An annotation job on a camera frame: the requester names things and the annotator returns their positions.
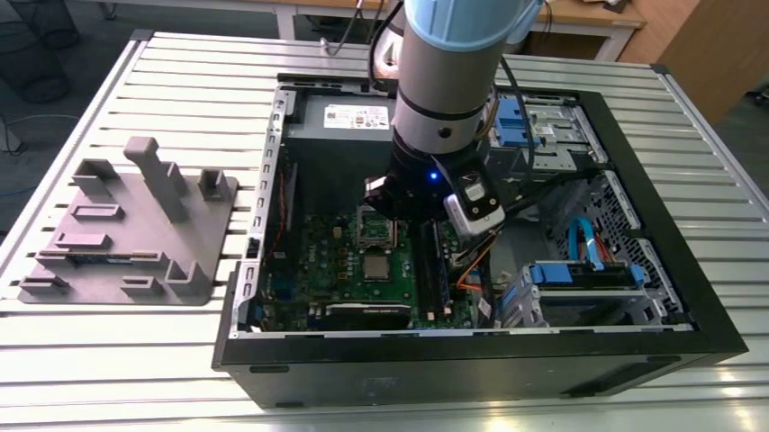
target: white label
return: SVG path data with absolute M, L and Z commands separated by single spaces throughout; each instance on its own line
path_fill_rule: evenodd
M 556 135 L 553 128 L 549 126 L 537 126 L 534 127 L 534 131 L 537 132 L 537 135 Z
M 486 318 L 492 318 L 492 305 L 484 297 L 478 301 L 478 310 L 486 315 Z
M 390 116 L 386 106 L 329 105 L 324 127 L 330 129 L 369 129 L 388 131 Z

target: blue plastic latch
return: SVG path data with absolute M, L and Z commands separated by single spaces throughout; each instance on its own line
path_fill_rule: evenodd
M 546 284 L 571 284 L 572 272 L 567 264 L 541 264 L 542 276 Z
M 631 274 L 633 275 L 636 286 L 641 288 L 647 282 L 647 273 L 644 268 L 637 264 L 631 264 Z
M 500 99 L 494 127 L 500 135 L 500 145 L 502 147 L 526 147 L 529 145 L 521 106 L 516 99 Z
M 534 285 L 541 284 L 545 281 L 545 276 L 542 275 L 542 266 L 541 265 L 530 265 L 529 266 L 529 273 L 532 273 L 532 282 Z

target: blue drive bracket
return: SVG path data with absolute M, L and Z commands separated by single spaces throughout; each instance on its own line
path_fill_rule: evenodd
M 572 284 L 569 265 L 561 263 L 537 264 L 529 267 L 534 284 Z
M 497 129 L 502 147 L 526 147 L 529 145 L 521 106 L 516 99 L 500 99 L 494 129 Z

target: black cable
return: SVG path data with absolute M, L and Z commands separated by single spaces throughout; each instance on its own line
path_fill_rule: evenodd
M 24 146 L 24 143 L 20 143 L 16 149 L 11 148 L 11 133 L 8 131 L 8 122 L 6 116 L 2 113 L 0 113 L 0 122 L 3 123 L 6 134 L 6 151 L 12 158 L 18 158 L 27 151 L 27 146 Z
M 380 45 L 380 39 L 382 38 L 382 34 L 385 33 L 385 29 L 388 29 L 388 26 L 390 25 L 390 23 L 396 19 L 396 15 L 401 11 L 402 7 L 404 7 L 404 2 L 400 2 L 396 5 L 396 7 L 393 8 L 393 10 L 390 11 L 390 15 L 388 15 L 388 18 L 385 18 L 385 22 L 382 23 L 382 25 L 377 29 L 377 33 L 374 34 L 374 39 L 372 40 L 372 44 L 369 45 L 369 68 L 368 68 L 369 82 L 372 83 L 372 86 L 377 90 L 380 90 L 381 92 L 386 92 L 388 87 L 386 87 L 385 83 L 382 81 L 380 81 L 380 79 L 377 78 L 377 76 L 374 74 L 374 51 L 377 51 L 377 46 Z
M 516 76 L 513 76 L 513 71 L 505 56 L 501 57 L 500 63 L 505 69 L 505 75 L 508 75 L 508 80 L 510 81 L 510 87 L 513 87 L 513 92 L 516 93 L 516 100 L 518 101 L 518 107 L 521 110 L 521 116 L 524 120 L 524 127 L 526 128 L 526 143 L 529 145 L 529 165 L 526 167 L 526 172 L 524 174 L 524 180 L 521 181 L 521 189 L 525 189 L 532 183 L 532 176 L 534 174 L 534 156 L 536 156 L 536 144 L 534 144 L 534 133 L 532 131 L 532 123 L 529 122 L 529 112 L 526 111 L 526 106 L 524 105 L 524 93 L 518 87 L 518 81 L 516 81 Z
M 478 327 L 481 329 L 494 328 L 496 316 L 496 300 L 494 300 L 494 284 L 492 283 L 492 254 L 485 254 L 478 262 L 478 278 L 481 279 L 482 298 L 486 305 L 484 305 L 488 315 L 481 311 L 481 319 L 478 320 Z
M 377 8 L 377 14 L 374 15 L 374 20 L 372 20 L 372 24 L 369 25 L 369 34 L 366 35 L 366 43 L 372 43 L 372 38 L 374 37 L 374 28 L 377 27 L 377 21 L 380 20 L 380 16 L 382 15 L 382 9 L 385 8 L 385 0 L 380 0 L 380 6 Z
M 326 54 L 329 54 L 330 57 L 337 57 L 337 54 L 340 54 L 340 51 L 342 50 L 345 44 L 348 43 L 348 39 L 350 38 L 350 33 L 353 31 L 353 28 L 356 27 L 356 23 L 358 22 L 358 18 L 364 19 L 364 13 L 361 12 L 361 9 L 356 9 L 353 19 L 350 20 L 350 24 L 348 24 L 348 29 L 345 30 L 345 34 L 342 35 L 342 40 L 340 40 L 340 43 L 337 44 L 337 48 L 334 49 L 334 52 L 330 51 L 329 46 L 325 47 Z
M 559 186 L 563 186 L 567 183 L 577 180 L 592 179 L 593 177 L 599 176 L 605 169 L 605 166 L 597 166 L 575 173 L 564 173 L 552 176 L 529 194 L 521 195 L 521 197 L 512 204 L 505 206 L 505 213 L 508 213 L 508 216 L 514 217 L 520 212 L 540 203 L 540 201 L 542 201 L 542 199 Z
M 546 9 L 546 21 L 545 21 L 545 33 L 542 43 L 548 43 L 551 33 L 553 32 L 553 6 L 551 6 L 551 2 L 548 0 L 545 0 L 545 9 Z

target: open computer tower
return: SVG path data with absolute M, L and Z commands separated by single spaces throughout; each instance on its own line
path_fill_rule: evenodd
M 747 351 L 601 94 L 524 89 L 528 130 L 498 90 L 478 151 L 502 201 L 521 200 L 526 167 L 536 198 L 484 265 L 436 221 L 437 265 L 364 202 L 390 162 L 393 93 L 279 79 L 213 361 L 259 406 L 609 395 Z

